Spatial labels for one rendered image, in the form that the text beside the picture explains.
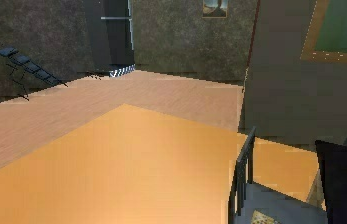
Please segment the dark room door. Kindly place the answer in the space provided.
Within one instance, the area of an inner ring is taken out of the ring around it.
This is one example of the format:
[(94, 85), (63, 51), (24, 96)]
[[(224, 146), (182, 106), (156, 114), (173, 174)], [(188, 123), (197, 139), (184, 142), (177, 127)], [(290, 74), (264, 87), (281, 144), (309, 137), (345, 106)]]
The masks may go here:
[(111, 78), (135, 70), (132, 20), (101, 20), (100, 17), (131, 17), (131, 0), (83, 0), (94, 72)]

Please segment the dark grey chair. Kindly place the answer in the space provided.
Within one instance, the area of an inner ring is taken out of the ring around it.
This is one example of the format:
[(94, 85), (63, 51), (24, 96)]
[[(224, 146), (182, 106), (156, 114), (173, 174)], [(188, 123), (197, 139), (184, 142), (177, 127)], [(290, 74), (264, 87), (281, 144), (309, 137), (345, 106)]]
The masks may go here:
[(255, 210), (281, 224), (328, 224), (327, 213), (253, 181), (253, 127), (236, 159), (227, 208), (227, 224), (250, 224)]

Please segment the large green framed picture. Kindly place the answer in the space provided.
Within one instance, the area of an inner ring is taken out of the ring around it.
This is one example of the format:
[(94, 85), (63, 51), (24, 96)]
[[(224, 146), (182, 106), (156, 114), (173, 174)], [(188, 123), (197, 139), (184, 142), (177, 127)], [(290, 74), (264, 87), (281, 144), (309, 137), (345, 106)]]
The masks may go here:
[(300, 59), (347, 64), (347, 0), (316, 0)]

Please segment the small framed picture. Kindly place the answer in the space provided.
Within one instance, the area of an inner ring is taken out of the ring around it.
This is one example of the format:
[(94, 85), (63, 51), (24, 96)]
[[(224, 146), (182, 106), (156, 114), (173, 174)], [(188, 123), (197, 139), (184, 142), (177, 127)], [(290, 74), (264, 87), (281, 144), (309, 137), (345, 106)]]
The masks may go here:
[(203, 0), (203, 18), (226, 18), (229, 0)]

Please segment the yellow patterned cushion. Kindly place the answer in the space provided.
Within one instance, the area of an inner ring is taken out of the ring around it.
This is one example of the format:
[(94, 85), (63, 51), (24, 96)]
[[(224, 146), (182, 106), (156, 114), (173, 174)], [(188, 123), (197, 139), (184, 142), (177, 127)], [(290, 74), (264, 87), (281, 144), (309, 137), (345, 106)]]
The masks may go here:
[(281, 223), (275, 220), (274, 218), (255, 210), (252, 214), (250, 224), (281, 224)]

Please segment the row of dark blue chairs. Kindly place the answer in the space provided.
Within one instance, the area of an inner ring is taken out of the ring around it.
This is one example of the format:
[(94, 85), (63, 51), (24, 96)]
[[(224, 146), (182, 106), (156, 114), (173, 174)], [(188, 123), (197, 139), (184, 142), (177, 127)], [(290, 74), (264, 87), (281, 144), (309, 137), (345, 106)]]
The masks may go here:
[[(61, 79), (57, 78), (55, 75), (46, 71), (40, 65), (33, 62), (30, 57), (22, 55), (19, 52), (19, 50), (14, 47), (7, 47), (7, 48), (0, 49), (0, 56), (8, 60), (7, 66), (11, 68), (9, 77), (14, 83), (22, 87), (24, 91), (24, 95), (20, 94), (20, 97), (26, 100), (29, 100), (28, 91), (26, 90), (25, 85), (21, 82), (21, 80), (24, 78), (26, 73), (32, 74), (35, 78), (38, 78), (41, 81), (51, 86), (56, 86), (59, 84), (67, 86), (67, 84), (63, 82)], [(23, 69), (23, 72), (22, 72), (21, 78), (19, 80), (16, 80), (13, 74), (15, 71), (17, 71), (20, 68)]]

